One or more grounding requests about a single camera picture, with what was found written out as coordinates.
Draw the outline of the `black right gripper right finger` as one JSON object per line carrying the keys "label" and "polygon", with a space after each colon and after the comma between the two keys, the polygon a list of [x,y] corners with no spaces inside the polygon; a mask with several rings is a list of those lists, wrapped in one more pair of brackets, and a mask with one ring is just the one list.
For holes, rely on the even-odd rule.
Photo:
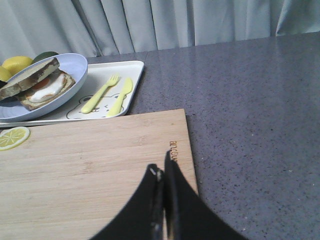
{"label": "black right gripper right finger", "polygon": [[164,209],[169,240],[244,240],[200,199],[168,151],[164,160]]}

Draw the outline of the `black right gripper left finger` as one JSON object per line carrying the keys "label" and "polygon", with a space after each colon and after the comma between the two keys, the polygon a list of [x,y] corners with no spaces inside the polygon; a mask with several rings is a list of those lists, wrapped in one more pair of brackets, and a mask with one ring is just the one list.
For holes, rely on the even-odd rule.
{"label": "black right gripper left finger", "polygon": [[162,240],[164,175],[149,164],[136,191],[122,210],[93,240]]}

